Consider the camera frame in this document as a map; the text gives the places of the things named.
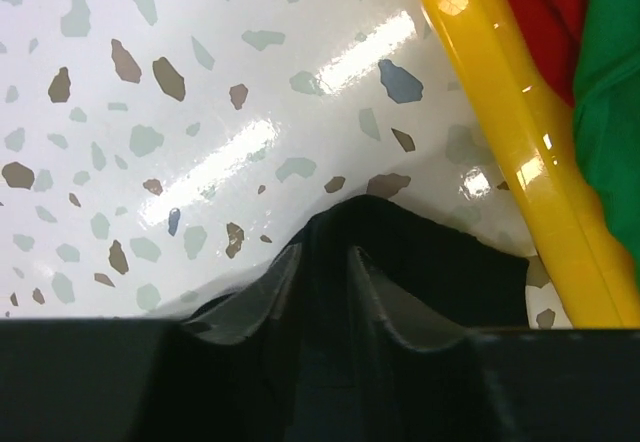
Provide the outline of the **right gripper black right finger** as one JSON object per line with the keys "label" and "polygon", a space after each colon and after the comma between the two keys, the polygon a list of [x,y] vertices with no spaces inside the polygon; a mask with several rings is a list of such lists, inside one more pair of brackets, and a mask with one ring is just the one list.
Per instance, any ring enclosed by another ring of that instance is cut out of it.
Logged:
{"label": "right gripper black right finger", "polygon": [[466,330],[348,256],[356,387],[368,441],[471,441],[479,432]]}

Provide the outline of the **black t shirt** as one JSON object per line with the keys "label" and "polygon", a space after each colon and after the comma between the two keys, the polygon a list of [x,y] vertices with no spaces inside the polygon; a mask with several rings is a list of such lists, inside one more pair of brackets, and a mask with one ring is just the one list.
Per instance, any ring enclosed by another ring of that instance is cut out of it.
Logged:
{"label": "black t shirt", "polygon": [[[401,288],[464,327],[466,335],[472,329],[528,324],[525,258],[388,200],[362,195],[343,201],[313,216],[285,247],[298,243],[304,249],[304,325],[295,406],[282,441],[368,441],[349,317],[353,248]],[[471,441],[487,441],[491,418],[468,349],[479,422]]]}

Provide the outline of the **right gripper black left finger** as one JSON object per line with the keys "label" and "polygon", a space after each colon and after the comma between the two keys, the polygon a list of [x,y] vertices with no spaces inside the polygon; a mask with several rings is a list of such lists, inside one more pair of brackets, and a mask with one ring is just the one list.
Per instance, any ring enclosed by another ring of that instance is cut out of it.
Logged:
{"label": "right gripper black left finger", "polygon": [[221,302],[202,307],[184,327],[212,357],[227,441],[282,441],[291,422],[304,325],[304,249],[285,247],[267,271]]}

